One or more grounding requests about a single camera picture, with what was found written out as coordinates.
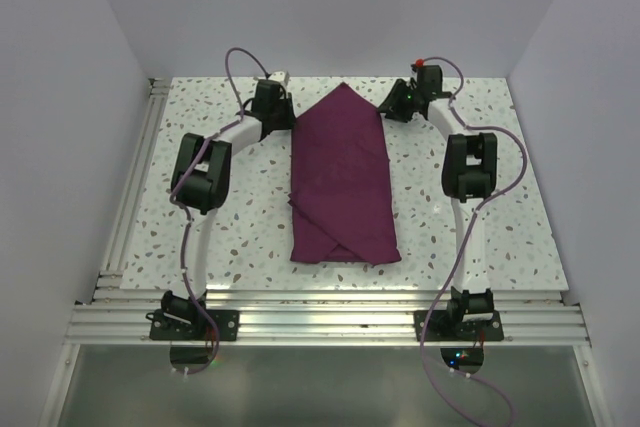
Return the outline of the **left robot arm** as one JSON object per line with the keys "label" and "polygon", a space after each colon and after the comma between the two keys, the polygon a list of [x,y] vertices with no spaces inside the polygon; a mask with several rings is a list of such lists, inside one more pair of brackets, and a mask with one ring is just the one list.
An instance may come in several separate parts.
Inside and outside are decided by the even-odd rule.
{"label": "left robot arm", "polygon": [[180,281],[149,314],[153,340],[218,340],[215,329],[224,319],[206,311],[207,251],[212,223],[230,190],[233,156],[274,131],[295,124],[289,73],[276,71],[260,79],[240,113],[215,134],[188,133],[180,143],[171,179],[170,202],[187,221],[180,245]]}

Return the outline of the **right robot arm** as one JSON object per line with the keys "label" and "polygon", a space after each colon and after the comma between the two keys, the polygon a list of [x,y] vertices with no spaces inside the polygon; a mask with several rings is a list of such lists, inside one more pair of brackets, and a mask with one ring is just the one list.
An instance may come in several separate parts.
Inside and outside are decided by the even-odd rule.
{"label": "right robot arm", "polygon": [[496,189],[498,139],[472,128],[454,112],[456,94],[444,89],[442,69],[434,60],[415,61],[413,77],[396,80],[378,111],[404,123],[420,114],[446,141],[441,185],[451,201],[457,253],[445,281],[444,289],[450,293],[446,308],[435,309],[424,328],[431,338],[464,340],[490,326],[495,315],[480,207]]}

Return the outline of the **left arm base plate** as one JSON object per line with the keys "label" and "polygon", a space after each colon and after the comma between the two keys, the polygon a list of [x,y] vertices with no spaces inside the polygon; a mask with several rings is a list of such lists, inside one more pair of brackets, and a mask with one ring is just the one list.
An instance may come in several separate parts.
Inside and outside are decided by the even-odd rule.
{"label": "left arm base plate", "polygon": [[[207,310],[215,321],[219,334],[216,339],[223,342],[234,342],[240,326],[240,312],[237,310]],[[171,317],[162,310],[146,314],[151,322],[149,338],[154,341],[204,341],[212,339],[214,333],[211,323],[199,316],[194,322]]]}

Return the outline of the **purple cloth mat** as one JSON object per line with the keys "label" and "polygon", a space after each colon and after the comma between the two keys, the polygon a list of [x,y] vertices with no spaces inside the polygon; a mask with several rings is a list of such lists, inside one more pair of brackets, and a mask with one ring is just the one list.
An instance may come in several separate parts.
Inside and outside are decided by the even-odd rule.
{"label": "purple cloth mat", "polygon": [[292,261],[400,261],[382,120],[345,83],[296,121],[289,204]]}

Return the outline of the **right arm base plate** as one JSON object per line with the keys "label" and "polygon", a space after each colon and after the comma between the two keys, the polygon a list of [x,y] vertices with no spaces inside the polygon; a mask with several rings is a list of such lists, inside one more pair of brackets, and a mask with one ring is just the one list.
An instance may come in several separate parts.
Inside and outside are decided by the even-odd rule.
{"label": "right arm base plate", "polygon": [[500,313],[489,320],[455,322],[445,310],[434,310],[426,323],[427,310],[413,312],[413,326],[418,341],[425,342],[499,342],[505,339]]}

